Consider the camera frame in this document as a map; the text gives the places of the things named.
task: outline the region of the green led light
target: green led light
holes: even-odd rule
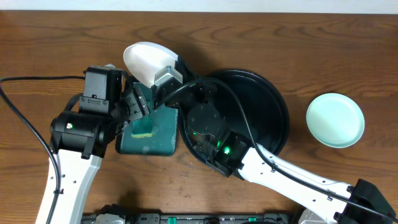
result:
[[[228,146],[226,146],[224,148],[224,153],[228,155],[230,152],[231,152],[231,149]]]

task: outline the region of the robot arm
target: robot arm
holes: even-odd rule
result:
[[[80,152],[60,149],[55,155],[58,168],[61,171],[61,192],[55,206],[51,223],[80,223],[85,207],[87,194],[94,176],[101,166],[102,158],[90,156],[82,159]],[[55,172],[50,162],[47,185],[37,215],[36,224],[47,221],[54,197]]]
[[[310,173],[279,159],[277,156],[264,149],[261,145],[258,146],[264,155],[277,164],[279,168],[294,175],[296,178],[346,198],[349,198],[351,195],[347,191],[347,188],[350,186],[349,184],[326,179]],[[248,150],[246,155],[243,157],[242,163],[244,165],[243,168],[239,170],[239,174],[245,180],[263,185],[285,195],[293,201],[308,208],[327,223],[337,223],[333,218],[335,213],[343,213],[343,210],[346,207],[345,202],[328,197],[327,195],[288,179],[279,172],[275,172],[261,159],[254,148],[250,148]]]
[[[107,144],[114,139],[117,130],[125,121],[139,119],[146,113],[143,99],[140,101],[136,98],[135,102],[127,101],[125,105],[120,100],[121,88],[118,86],[119,84],[121,86],[122,71],[95,67],[88,69],[88,72],[90,73],[86,73],[85,94],[80,98],[80,112],[64,111],[52,123],[51,145],[62,178],[61,192],[51,223],[78,223],[80,221],[87,193],[100,168]],[[229,129],[216,108],[209,103],[211,101],[209,93],[215,94],[217,90],[214,83],[202,82],[203,85],[187,83],[185,86],[189,88],[188,93],[171,98],[170,95],[175,94],[175,90],[182,86],[178,78],[180,74],[170,67],[161,72],[157,74],[158,81],[161,82],[155,80],[156,86],[152,87],[155,93],[155,107],[165,103],[166,106],[185,112],[184,125],[190,132],[190,144],[195,145],[196,152],[205,158],[206,165],[212,169],[227,177],[234,174],[239,178],[271,188],[307,207],[327,223],[392,223],[391,219],[364,212],[273,170],[258,152],[250,147],[251,143],[246,137]],[[106,91],[95,92],[98,87],[90,87],[88,75],[96,76],[93,78],[96,81],[101,80],[102,77],[103,88],[99,89]],[[131,92],[135,98],[140,91],[131,90]],[[141,115],[130,113],[132,110],[138,110]],[[233,147],[235,152],[230,154],[230,148],[225,148],[226,145]],[[302,182],[333,192],[343,198],[359,200],[373,210],[388,214],[390,217],[395,216],[391,206],[372,184],[360,180],[357,186],[353,187],[343,182],[329,180],[283,161],[261,145],[258,146],[263,156],[279,169]],[[50,166],[45,195],[36,221],[38,224],[45,223],[50,210],[55,186],[55,179],[52,179],[54,175],[54,170]]]

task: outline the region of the wood grain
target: wood grain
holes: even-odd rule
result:
[[[0,12],[0,77],[82,75],[89,65],[126,69],[124,49],[162,44],[198,73],[245,68],[270,80],[290,111],[281,158],[327,178],[376,184],[398,210],[398,17],[331,14],[166,12]],[[83,82],[4,85],[45,139]],[[317,142],[305,123],[314,97],[337,92],[361,107],[366,129],[346,149]],[[34,135],[0,101],[0,220],[33,223],[48,159]],[[85,212],[119,203],[135,211],[254,213],[297,205],[260,185],[220,177],[196,161],[182,140],[172,157],[126,156],[108,146]]]

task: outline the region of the wooden table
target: wooden table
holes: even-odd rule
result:
[[[280,157],[324,177],[366,179],[398,210],[398,17],[329,14],[163,12],[0,12],[0,76],[83,75],[89,65],[126,69],[124,49],[162,44],[198,73],[245,68],[270,80],[290,111]],[[15,105],[45,139],[50,122],[83,81],[4,84]],[[308,131],[305,112],[322,93],[337,92],[361,107],[365,132],[332,149]],[[0,100],[0,220],[32,223],[49,162],[34,135]],[[108,146],[85,212],[118,203],[136,212],[254,213],[293,211],[297,204],[260,185],[224,178],[189,153],[182,140],[172,157],[127,156]]]

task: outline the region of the black cable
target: black cable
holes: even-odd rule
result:
[[[184,82],[199,78],[199,75],[190,69],[188,63],[182,57],[178,56],[174,68],[181,73]]]
[[[65,106],[65,109],[63,109],[63,110],[71,111],[72,108],[75,106],[75,104],[80,100],[81,96],[83,96],[83,94],[79,93],[79,94],[76,94],[75,96],[73,96],[72,98],[70,98],[67,105]]]
[[[315,185],[312,185],[312,184],[310,184],[310,183],[308,183],[308,182],[305,182],[305,181],[303,181],[303,180],[300,180],[300,179],[296,178],[295,176],[291,175],[290,173],[284,171],[283,169],[280,169],[280,168],[277,166],[277,164],[275,164],[275,163],[273,163],[272,161],[268,160],[268,159],[262,154],[262,152],[261,152],[260,149],[258,148],[256,142],[254,141],[254,138],[253,138],[253,136],[252,136],[252,134],[251,134],[251,130],[250,130],[250,127],[249,127],[248,120],[247,120],[247,118],[246,118],[246,114],[244,113],[244,110],[243,110],[243,107],[242,107],[241,102],[239,101],[239,98],[235,95],[235,92],[234,92],[226,83],[224,83],[224,82],[222,82],[222,81],[220,81],[220,80],[218,80],[218,79],[215,79],[215,78],[200,78],[200,79],[197,79],[197,80],[190,81],[190,82],[188,82],[188,83],[182,85],[180,88],[178,88],[178,89],[174,90],[173,92],[171,92],[171,94],[167,95],[160,103],[157,103],[157,107],[159,107],[160,105],[166,103],[166,102],[169,101],[171,98],[173,98],[175,95],[177,95],[177,94],[179,94],[179,93],[185,91],[186,89],[192,87],[193,85],[196,85],[196,84],[199,84],[199,83],[206,83],[206,82],[211,82],[211,83],[219,84],[219,85],[221,85],[222,87],[224,87],[225,89],[227,89],[227,90],[229,91],[229,93],[232,95],[232,97],[234,98],[234,100],[235,100],[236,103],[238,104],[239,110],[240,110],[240,112],[241,112],[241,114],[242,114],[242,118],[243,118],[243,120],[244,120],[244,122],[245,122],[245,124],[246,124],[246,127],[248,128],[249,135],[250,135],[250,139],[251,139],[251,142],[252,142],[253,147],[256,149],[256,151],[257,151],[257,153],[260,155],[261,159],[264,160],[264,162],[265,162],[267,165],[269,165],[269,166],[271,167],[271,169],[273,169],[273,170],[275,170],[275,171],[281,173],[283,176],[289,178],[290,180],[293,180],[294,182],[297,182],[297,183],[299,183],[299,184],[302,184],[302,185],[304,185],[304,186],[306,186],[306,187],[308,187],[308,188],[310,188],[310,189],[312,189],[312,190],[315,190],[315,191],[317,191],[317,192],[320,192],[320,193],[322,193],[322,194],[325,194],[325,195],[327,195],[327,196],[329,196],[329,197],[331,197],[331,198],[335,198],[335,199],[337,199],[337,200],[341,200],[342,202],[346,202],[347,204],[350,204],[350,205],[353,205],[353,206],[358,207],[358,208],[360,208],[360,209],[363,209],[363,210],[365,210],[365,211],[371,212],[371,213],[373,213],[373,214],[375,214],[375,215],[379,215],[380,217],[388,218],[389,220],[392,220],[392,221],[398,223],[398,219],[395,218],[395,217],[390,217],[389,215],[385,215],[385,214],[383,214],[383,213],[381,213],[381,212],[378,212],[378,211],[375,211],[375,210],[373,210],[373,209],[364,207],[364,206],[362,206],[362,205],[360,205],[360,204],[358,204],[358,203],[356,203],[356,202],[350,201],[348,198],[342,197],[342,196],[337,195],[337,194],[335,194],[335,193],[333,193],[333,192],[330,192],[330,191],[321,189],[321,188],[319,188],[319,187],[317,187],[317,186],[315,186]]]
[[[52,204],[50,207],[49,211],[49,216],[47,217],[46,223],[49,224],[52,219],[52,215],[55,210],[55,206],[57,204],[58,200],[58,195],[59,191],[61,188],[61,174],[57,165],[57,162],[54,158],[54,155],[51,152],[51,149],[49,145],[44,141],[43,137],[40,135],[40,133],[33,127],[33,125],[28,121],[28,119],[21,113],[19,110],[11,103],[11,101],[8,99],[6,94],[3,92],[1,88],[1,83],[6,82],[6,81],[14,81],[14,80],[63,80],[63,79],[70,79],[70,78],[78,78],[78,79],[85,79],[84,77],[78,77],[78,76],[64,76],[64,77],[9,77],[9,78],[2,78],[0,79],[0,96],[3,98],[3,100],[6,102],[6,104],[11,108],[11,110],[18,116],[21,121],[26,124],[26,126],[36,135],[37,139],[39,139],[40,143],[44,146],[44,149],[46,150],[47,154],[49,155],[49,158],[51,160],[51,163],[54,167],[55,171],[55,191],[54,191],[54,198],[52,200]]]

